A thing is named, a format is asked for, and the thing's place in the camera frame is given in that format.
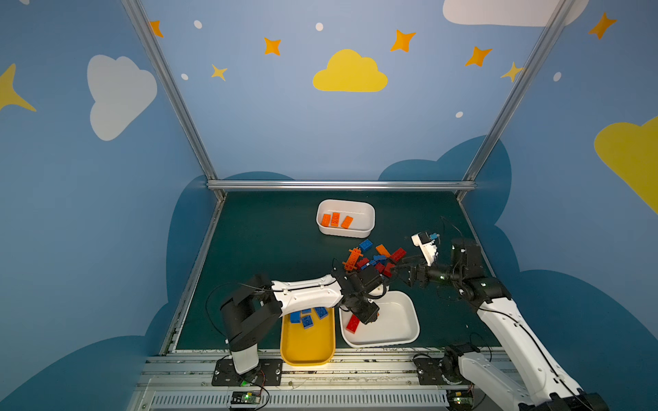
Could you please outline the small orange lego brick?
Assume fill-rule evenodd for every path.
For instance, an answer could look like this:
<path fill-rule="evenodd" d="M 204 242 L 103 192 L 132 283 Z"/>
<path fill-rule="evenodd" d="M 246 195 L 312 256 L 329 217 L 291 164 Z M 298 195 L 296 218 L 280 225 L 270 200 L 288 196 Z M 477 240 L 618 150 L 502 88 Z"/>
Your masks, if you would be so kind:
<path fill-rule="evenodd" d="M 332 221 L 332 216 L 330 214 L 324 214 L 322 216 L 322 220 L 320 221 L 320 225 L 323 227 L 329 227 L 331 221 Z"/>

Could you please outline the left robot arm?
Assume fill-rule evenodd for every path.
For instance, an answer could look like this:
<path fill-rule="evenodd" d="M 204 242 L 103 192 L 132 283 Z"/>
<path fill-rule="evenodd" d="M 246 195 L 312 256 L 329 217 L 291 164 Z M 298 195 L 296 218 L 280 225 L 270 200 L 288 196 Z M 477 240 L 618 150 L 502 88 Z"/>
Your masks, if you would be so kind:
<path fill-rule="evenodd" d="M 258 343 L 282 317 L 312 308 L 343 307 L 364 324 L 375 322 L 375 303 L 388 291 L 388 281 L 373 268 L 361 272 L 335 270 L 310 280 L 275 281 L 256 275 L 220 305 L 229 351 L 236 373 L 259 366 Z"/>

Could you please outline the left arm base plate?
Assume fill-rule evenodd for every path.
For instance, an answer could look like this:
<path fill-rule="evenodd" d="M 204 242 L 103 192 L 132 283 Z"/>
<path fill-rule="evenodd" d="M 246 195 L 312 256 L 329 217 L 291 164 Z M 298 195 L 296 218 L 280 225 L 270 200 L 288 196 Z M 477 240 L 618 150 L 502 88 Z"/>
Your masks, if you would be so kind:
<path fill-rule="evenodd" d="M 216 362 L 212 386 L 238 387 L 242 385 L 280 386 L 283 373 L 281 359 L 261 359 L 259 365 L 245 374 L 238 374 L 233 359 Z"/>

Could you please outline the blue 2x4 brick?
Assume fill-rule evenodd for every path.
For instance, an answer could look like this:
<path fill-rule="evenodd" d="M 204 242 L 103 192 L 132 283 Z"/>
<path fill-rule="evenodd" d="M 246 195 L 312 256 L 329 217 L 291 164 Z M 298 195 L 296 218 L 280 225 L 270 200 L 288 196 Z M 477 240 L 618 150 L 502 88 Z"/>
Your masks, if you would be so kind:
<path fill-rule="evenodd" d="M 329 315 L 329 312 L 326 308 L 314 308 L 314 312 L 316 313 L 319 320 L 323 320 Z"/>

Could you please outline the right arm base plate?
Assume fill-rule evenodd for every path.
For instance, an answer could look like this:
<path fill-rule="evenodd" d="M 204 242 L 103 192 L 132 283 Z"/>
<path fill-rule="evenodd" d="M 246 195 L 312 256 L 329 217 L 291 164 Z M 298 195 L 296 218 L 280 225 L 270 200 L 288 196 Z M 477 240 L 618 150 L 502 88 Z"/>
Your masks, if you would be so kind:
<path fill-rule="evenodd" d="M 459 371 L 458 360 L 452 356 L 436 358 L 415 354 L 412 362 L 420 385 L 470 385 Z"/>

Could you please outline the small blue 2x2 brick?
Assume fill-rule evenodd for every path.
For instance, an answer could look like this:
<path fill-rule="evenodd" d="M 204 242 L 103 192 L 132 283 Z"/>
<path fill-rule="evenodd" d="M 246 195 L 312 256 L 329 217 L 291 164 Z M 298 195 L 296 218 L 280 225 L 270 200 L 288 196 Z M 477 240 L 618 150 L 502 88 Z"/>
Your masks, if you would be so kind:
<path fill-rule="evenodd" d="M 310 315 L 305 315 L 305 316 L 301 317 L 301 324 L 302 324 L 304 330 L 308 330 L 308 329 L 310 329 L 311 327 L 314 326 L 313 319 Z"/>

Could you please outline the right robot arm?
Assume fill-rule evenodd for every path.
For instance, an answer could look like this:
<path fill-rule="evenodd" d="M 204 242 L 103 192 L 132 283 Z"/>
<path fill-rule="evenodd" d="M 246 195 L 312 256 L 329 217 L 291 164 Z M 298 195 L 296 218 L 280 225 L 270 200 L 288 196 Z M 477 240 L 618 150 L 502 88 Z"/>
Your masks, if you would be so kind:
<path fill-rule="evenodd" d="M 439 237 L 421 232 L 412 236 L 419 258 L 404 257 L 392 270 L 409 286 L 430 283 L 452 286 L 492 332 L 515 366 L 521 382 L 494 366 L 474 344 L 447 347 L 440 375 L 449 384 L 472 383 L 503 410 L 606 410 L 596 393 L 586 392 L 548 352 L 525 321 L 511 293 L 483 269 L 480 246 L 472 239 L 455 239 L 451 262 L 438 262 Z"/>

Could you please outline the red 2x4 lego brick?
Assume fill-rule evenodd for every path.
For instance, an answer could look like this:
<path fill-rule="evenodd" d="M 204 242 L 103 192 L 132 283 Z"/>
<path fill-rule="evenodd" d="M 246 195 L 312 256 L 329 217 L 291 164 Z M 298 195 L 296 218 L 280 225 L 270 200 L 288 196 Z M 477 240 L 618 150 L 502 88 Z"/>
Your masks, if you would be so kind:
<path fill-rule="evenodd" d="M 347 330 L 347 332 L 349 332 L 351 334 L 355 334 L 357 329 L 358 329 L 358 326 L 360 324 L 361 324 L 361 321 L 359 320 L 359 318 L 356 317 L 356 315 L 353 314 L 353 315 L 351 315 L 351 318 L 350 318 L 349 322 L 347 323 L 345 329 Z"/>

